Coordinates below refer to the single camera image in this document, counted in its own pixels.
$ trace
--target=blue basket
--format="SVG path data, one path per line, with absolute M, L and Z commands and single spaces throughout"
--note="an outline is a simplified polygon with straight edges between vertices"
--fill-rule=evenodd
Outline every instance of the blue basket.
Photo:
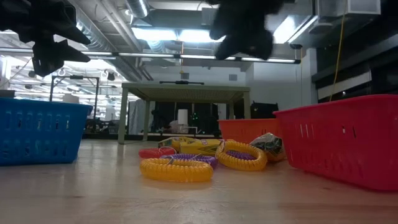
M 73 162 L 92 109 L 0 98 L 0 166 Z

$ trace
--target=orange basket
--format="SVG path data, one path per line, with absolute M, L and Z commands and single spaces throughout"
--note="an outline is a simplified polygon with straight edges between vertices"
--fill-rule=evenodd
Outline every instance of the orange basket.
M 218 120 L 223 139 L 250 143 L 266 133 L 282 137 L 277 119 L 230 119 Z

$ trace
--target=ceiling pipe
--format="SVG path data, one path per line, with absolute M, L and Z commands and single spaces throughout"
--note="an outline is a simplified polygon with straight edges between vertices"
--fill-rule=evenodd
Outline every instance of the ceiling pipe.
M 68 0 L 68 2 L 76 9 L 77 28 L 79 28 L 91 41 L 91 44 L 86 45 L 86 47 L 93 51 L 117 51 L 117 48 L 104 36 L 81 7 L 74 0 Z M 137 69 L 125 59 L 116 58 L 116 60 L 107 60 L 107 62 L 114 65 L 126 80 L 130 82 L 142 80 L 141 74 L 137 72 Z
M 136 18 L 144 18 L 149 14 L 149 5 L 146 0 L 126 0 L 127 7 Z
M 141 52 L 141 51 L 142 51 L 141 45 L 140 45 L 140 43 L 139 43 L 137 37 L 136 37 L 136 36 L 134 35 L 134 33 L 132 32 L 131 28 L 128 27 L 128 26 L 126 25 L 125 21 L 124 21 L 123 18 L 120 16 L 120 14 L 119 14 L 119 12 L 116 10 L 116 8 L 110 3 L 110 1 L 109 1 L 109 0 L 96 0 L 96 1 L 97 1 L 97 2 L 100 2 L 102 7 L 103 7 L 103 6 L 106 7 L 106 9 L 105 9 L 104 7 L 102 8 L 102 10 L 103 10 L 105 13 L 109 13 L 109 12 L 108 12 L 108 10 L 109 10 L 110 13 L 112 13 L 112 15 L 118 20 L 119 24 L 113 23 L 112 20 L 109 18 L 109 20 L 112 22 L 112 25 L 115 26 L 116 30 L 122 35 L 122 38 L 123 38 L 126 42 L 129 42 L 129 41 L 130 41 L 130 42 L 132 42 L 132 43 L 134 44 L 134 48 L 132 47 L 133 50 L 136 50 L 136 51 L 138 51 L 138 52 Z M 120 30 L 120 27 L 119 27 L 119 26 L 121 26 L 121 27 L 123 28 L 123 30 L 126 32 L 126 34 L 128 35 L 128 37 L 126 37 L 125 33 L 124 33 L 122 30 Z M 151 77 L 151 75 L 150 75 L 147 71 L 144 71 L 145 68 L 142 68 L 142 67 L 137 67 L 137 68 L 138 68 L 139 70 L 141 70 L 140 72 L 142 73 L 142 75 L 143 75 L 144 77 L 146 77 L 148 80 L 153 80 L 153 78 Z

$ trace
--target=paper towel roll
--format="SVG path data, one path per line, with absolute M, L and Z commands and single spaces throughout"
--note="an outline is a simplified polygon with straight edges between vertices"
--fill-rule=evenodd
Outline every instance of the paper towel roll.
M 178 110 L 178 124 L 188 124 L 188 110 Z

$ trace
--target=basket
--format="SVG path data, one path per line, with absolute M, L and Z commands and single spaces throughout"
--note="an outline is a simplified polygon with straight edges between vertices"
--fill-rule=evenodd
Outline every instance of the basket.
M 398 190 L 398 96 L 274 112 L 289 164 L 374 190 Z
M 249 144 L 263 134 L 272 133 L 280 137 L 276 119 L 229 119 L 218 121 L 223 139 L 233 139 Z
M 0 98 L 0 166 L 73 162 L 92 108 Z

